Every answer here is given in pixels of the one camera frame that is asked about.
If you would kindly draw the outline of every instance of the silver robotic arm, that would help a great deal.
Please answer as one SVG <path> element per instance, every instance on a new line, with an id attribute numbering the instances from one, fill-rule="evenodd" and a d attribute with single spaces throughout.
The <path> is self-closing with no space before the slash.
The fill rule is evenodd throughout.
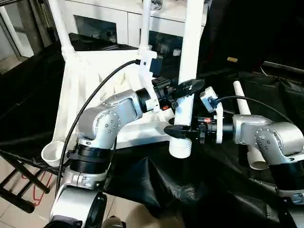
<path id="1" fill-rule="evenodd" d="M 210 138 L 230 135 L 235 144 L 251 145 L 261 151 L 268 163 L 276 192 L 298 228 L 304 228 L 304 136 L 293 123 L 274 123 L 259 115 L 234 115 L 231 123 L 223 123 L 222 105 L 211 87 L 200 94 L 206 109 L 217 112 L 216 118 L 198 117 L 195 126 L 167 126 L 165 132 L 176 138 L 195 138 L 205 143 Z"/>
<path id="2" fill-rule="evenodd" d="M 135 91 L 127 90 L 106 99 L 97 107 L 85 110 L 79 120 L 79 143 L 111 149 L 122 127 L 140 119 L 143 111 Z"/>
<path id="3" fill-rule="evenodd" d="M 152 81 L 160 108 L 176 108 L 177 99 L 200 91 L 204 82 L 190 80 L 180 85 L 173 80 Z M 64 221 L 77 227 L 100 227 L 106 196 L 102 193 L 115 139 L 126 124 L 140 119 L 150 110 L 145 89 L 127 90 L 113 95 L 81 115 L 75 148 L 68 151 L 70 166 L 56 195 L 50 221 Z"/>

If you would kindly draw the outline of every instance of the black stand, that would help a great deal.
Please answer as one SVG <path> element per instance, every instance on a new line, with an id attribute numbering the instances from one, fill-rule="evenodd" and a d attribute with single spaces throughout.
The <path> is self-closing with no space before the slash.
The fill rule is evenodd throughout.
<path id="1" fill-rule="evenodd" d="M 35 209 L 35 205 L 32 202 L 26 201 L 22 198 L 24 193 L 30 188 L 32 184 L 35 184 L 38 188 L 43 190 L 46 194 L 49 193 L 50 189 L 45 186 L 41 181 L 38 180 L 38 176 L 43 172 L 42 170 L 37 171 L 34 175 L 28 171 L 23 164 L 18 160 L 6 157 L 1 154 L 1 156 L 11 164 L 15 169 L 0 183 L 0 197 L 4 198 L 16 207 L 24 210 L 27 213 L 32 213 Z M 17 172 L 22 173 L 28 178 L 27 184 L 20 190 L 20 192 L 15 195 L 12 192 L 6 190 L 4 186 L 16 175 Z"/>

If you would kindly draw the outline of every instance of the yellow label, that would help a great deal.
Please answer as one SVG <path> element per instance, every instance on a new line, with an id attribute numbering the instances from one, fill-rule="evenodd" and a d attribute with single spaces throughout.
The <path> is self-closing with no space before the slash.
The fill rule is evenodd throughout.
<path id="1" fill-rule="evenodd" d="M 234 62 L 234 63 L 236 63 L 237 60 L 238 60 L 237 58 L 233 58 L 233 57 L 228 57 L 227 58 L 227 61 Z"/>

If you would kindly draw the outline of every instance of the tiled floor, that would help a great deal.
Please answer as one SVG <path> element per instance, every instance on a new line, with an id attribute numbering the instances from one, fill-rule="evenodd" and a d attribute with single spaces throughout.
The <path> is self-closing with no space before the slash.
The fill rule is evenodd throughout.
<path id="1" fill-rule="evenodd" d="M 31 172 L 35 172 L 36 168 L 27 166 Z M 11 165 L 0 158 L 0 181 L 13 170 Z M 46 173 L 42 182 L 46 183 L 50 178 L 50 173 Z M 45 194 L 35 211 L 28 214 L 14 205 L 8 203 L 4 199 L 0 198 L 0 228 L 42 228 L 48 222 L 48 216 L 53 204 L 55 195 L 56 178 L 52 176 L 50 178 L 50 186 L 52 187 L 49 194 Z M 27 180 L 23 179 L 21 175 L 16 175 L 7 185 L 6 189 L 12 189 L 14 193 L 18 192 Z M 32 186 L 23 199 L 32 202 L 38 202 L 33 200 L 34 187 Z M 42 192 L 40 189 L 35 189 L 35 198 L 40 198 Z M 144 205 L 122 199 L 120 197 L 114 197 L 107 195 L 108 201 L 104 219 L 112 215 L 119 217 L 122 221 L 126 222 L 127 228 L 182 228 L 182 223 L 176 218 L 167 218 L 158 220 L 152 217 Z"/>

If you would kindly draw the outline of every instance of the wall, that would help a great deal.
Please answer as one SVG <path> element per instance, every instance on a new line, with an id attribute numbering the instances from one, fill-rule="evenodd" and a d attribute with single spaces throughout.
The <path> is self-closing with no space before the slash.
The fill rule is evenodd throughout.
<path id="1" fill-rule="evenodd" d="M 0 61 L 14 55 L 14 51 L 0 26 Z"/>

